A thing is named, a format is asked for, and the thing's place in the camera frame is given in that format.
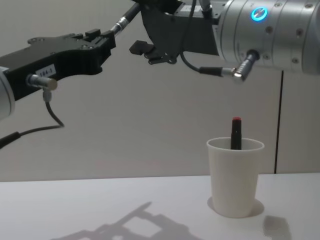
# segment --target white table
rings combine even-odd
[[[209,176],[0,183],[0,239],[320,239],[320,173],[260,175],[264,212],[244,219],[210,195]]]

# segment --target screw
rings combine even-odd
[[[294,57],[294,58],[292,58],[292,62],[293,62],[294,64],[298,64],[298,63],[299,63],[299,59],[296,58],[296,57]]]
[[[304,34],[304,30],[299,28],[296,30],[295,33],[296,33],[297,38],[300,38]]]
[[[273,31],[274,31],[274,29],[272,28],[272,26],[267,26],[267,27],[265,28],[265,32],[266,32],[267,34],[272,34]]]

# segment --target black marker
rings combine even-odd
[[[242,134],[241,134],[241,117],[234,117],[232,119],[232,133],[231,133],[231,149],[241,150],[242,146]]]

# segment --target robotic arm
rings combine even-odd
[[[29,47],[0,57],[0,119],[15,101],[55,80],[95,75],[116,47],[118,35],[141,11],[154,45],[137,41],[131,53],[150,64],[175,64],[177,57],[201,74],[246,80],[254,64],[304,74],[320,74],[319,0],[134,0],[110,30],[36,37]],[[237,68],[195,67],[183,52],[220,56]]]

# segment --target label sticker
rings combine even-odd
[[[191,5],[184,5],[180,12],[191,12],[191,7]],[[195,6],[194,12],[199,12],[200,10],[201,6]]]
[[[44,77],[44,78],[51,77],[51,76],[55,75],[56,73],[57,72],[56,72],[56,68],[55,68],[54,64],[46,66],[46,67],[35,72],[36,75],[38,75],[40,77]]]

